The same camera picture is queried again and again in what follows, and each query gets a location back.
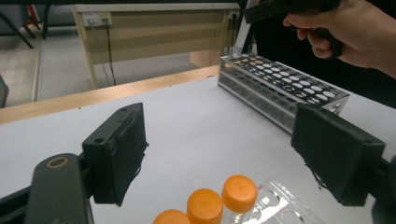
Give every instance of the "orange bottle cap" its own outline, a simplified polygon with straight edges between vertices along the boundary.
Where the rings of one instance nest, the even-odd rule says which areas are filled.
[[[223,203],[211,189],[198,189],[187,201],[187,216],[191,224],[220,224]]]
[[[190,224],[190,221],[182,211],[169,209],[160,213],[153,224]]]
[[[224,204],[235,213],[250,211],[257,198],[254,182],[244,175],[232,175],[224,183],[221,193]]]

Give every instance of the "chair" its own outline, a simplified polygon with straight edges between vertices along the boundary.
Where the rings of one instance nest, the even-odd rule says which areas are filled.
[[[76,25],[71,5],[48,4],[36,8],[43,19],[43,39],[47,37],[49,27]]]
[[[0,108],[6,106],[6,101],[8,97],[9,88],[6,85],[6,82],[0,75]]]
[[[35,34],[26,25],[28,21],[29,13],[26,6],[9,5],[0,7],[0,35],[18,35],[32,49],[33,46],[20,32],[20,28],[23,27],[30,37],[35,38]]]

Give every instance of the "table surface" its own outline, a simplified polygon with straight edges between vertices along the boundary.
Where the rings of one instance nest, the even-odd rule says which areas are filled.
[[[197,189],[220,193],[235,174],[258,185],[274,177],[326,223],[373,223],[371,196],[364,207],[344,207],[319,190],[290,135],[219,87],[216,77],[0,125],[0,197],[30,185],[35,166],[47,157],[79,154],[84,139],[111,114],[139,102],[149,142],[142,171],[122,207],[92,201],[95,223],[152,223],[163,210],[185,211]],[[340,116],[386,142],[384,158],[396,154],[395,109],[351,94]]]

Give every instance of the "person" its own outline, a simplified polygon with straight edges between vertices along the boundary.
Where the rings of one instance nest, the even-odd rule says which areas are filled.
[[[396,78],[394,78],[392,73],[394,69],[383,67],[380,61],[376,62],[378,64],[373,64],[374,61],[364,63],[363,59],[360,58],[361,62],[357,63],[347,58],[347,55],[351,55],[347,48],[356,48],[356,44],[360,44],[365,46],[366,49],[359,49],[359,57],[362,57],[364,53],[366,57],[370,56],[371,53],[383,54],[384,62],[382,63],[390,62],[390,65],[396,64],[393,64],[396,56],[390,55],[396,51],[391,49],[390,46],[391,41],[396,39],[395,35],[392,35],[391,32],[385,32],[387,29],[395,27],[393,18],[396,15],[394,7],[392,7],[394,1],[341,0],[339,8],[332,11],[322,13],[308,11],[289,13],[289,15],[284,13],[255,22],[251,25],[250,30],[257,44],[257,52],[262,57],[286,64],[341,89],[396,108]],[[318,23],[304,24],[304,22],[320,22],[320,25]],[[285,26],[289,25],[289,23],[294,24],[296,27],[305,25],[305,29],[298,30],[296,36],[295,32]],[[343,30],[335,27],[338,24],[343,24]],[[360,27],[359,32],[361,33],[348,37],[348,34],[351,33],[346,33],[347,25],[353,28],[349,32],[354,32],[354,29],[358,30]],[[324,50],[322,52],[324,55],[319,55],[320,58],[312,51],[313,47],[308,38],[314,37],[312,36],[314,27],[321,26],[329,28],[333,33],[332,35],[344,42],[343,54],[338,59],[324,60],[323,58],[327,56],[326,54],[329,54],[326,51],[327,48],[321,48]],[[303,38],[304,32],[306,38],[302,41],[298,38],[298,35]]]
[[[301,28],[298,38],[307,38],[319,58],[332,56],[330,41],[316,32],[322,27],[344,44],[340,60],[396,78],[396,20],[365,0],[343,0],[327,12],[290,13],[283,24]]]

